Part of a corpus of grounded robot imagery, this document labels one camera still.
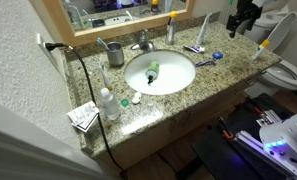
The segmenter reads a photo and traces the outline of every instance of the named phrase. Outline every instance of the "toothpaste tube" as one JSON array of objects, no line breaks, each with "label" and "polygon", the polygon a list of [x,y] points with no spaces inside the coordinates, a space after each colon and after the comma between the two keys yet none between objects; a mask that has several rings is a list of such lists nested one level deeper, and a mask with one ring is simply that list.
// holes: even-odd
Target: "toothpaste tube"
[{"label": "toothpaste tube", "polygon": [[205,52],[205,48],[201,46],[184,46],[184,48],[189,49],[195,53]]}]

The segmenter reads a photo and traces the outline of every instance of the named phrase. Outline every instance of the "wooden floor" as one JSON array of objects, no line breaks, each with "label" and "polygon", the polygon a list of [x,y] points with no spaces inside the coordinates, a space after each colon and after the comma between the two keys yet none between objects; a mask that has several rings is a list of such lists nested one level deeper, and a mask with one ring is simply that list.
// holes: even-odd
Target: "wooden floor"
[{"label": "wooden floor", "polygon": [[[273,99],[293,113],[297,113],[297,96],[288,91],[278,91]],[[186,166],[196,155],[191,148],[191,144],[200,138],[207,130],[207,124],[197,128],[188,135],[176,140],[164,147],[159,154],[163,155],[173,166],[174,171],[178,172]],[[175,173],[160,156],[155,153],[148,158],[140,161],[128,169],[129,180],[174,180]],[[201,166],[188,180],[211,180],[213,179],[207,170]]]}]

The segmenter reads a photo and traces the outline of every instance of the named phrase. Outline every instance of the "textured wall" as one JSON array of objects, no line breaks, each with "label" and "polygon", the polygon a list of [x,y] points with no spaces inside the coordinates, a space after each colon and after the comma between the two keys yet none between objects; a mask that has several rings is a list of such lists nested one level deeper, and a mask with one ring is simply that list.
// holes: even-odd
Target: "textured wall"
[{"label": "textured wall", "polygon": [[0,104],[79,149],[66,84],[38,47],[37,32],[52,42],[28,0],[0,0]]}]

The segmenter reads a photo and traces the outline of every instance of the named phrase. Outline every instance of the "toilet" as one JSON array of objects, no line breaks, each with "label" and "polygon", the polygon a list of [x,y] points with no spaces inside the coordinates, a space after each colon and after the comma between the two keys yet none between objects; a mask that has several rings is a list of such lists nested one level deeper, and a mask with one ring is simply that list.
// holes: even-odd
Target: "toilet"
[{"label": "toilet", "polygon": [[[252,31],[246,30],[244,36],[258,44],[268,39],[270,43],[267,49],[274,51],[288,34],[296,16],[296,12],[278,10],[263,13]],[[272,96],[278,89],[297,90],[297,67],[286,60],[268,68],[245,92],[252,97],[261,93]]]}]

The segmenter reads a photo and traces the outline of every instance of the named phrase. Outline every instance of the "faucet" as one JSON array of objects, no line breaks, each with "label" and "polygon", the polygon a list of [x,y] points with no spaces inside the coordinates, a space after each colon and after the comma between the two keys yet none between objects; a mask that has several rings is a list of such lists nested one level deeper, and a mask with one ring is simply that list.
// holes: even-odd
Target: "faucet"
[{"label": "faucet", "polygon": [[155,51],[155,46],[154,43],[151,41],[148,41],[148,36],[147,36],[147,29],[144,29],[140,31],[139,33],[139,42],[138,44],[135,44],[131,46],[131,50],[142,50],[144,52],[152,52]]}]

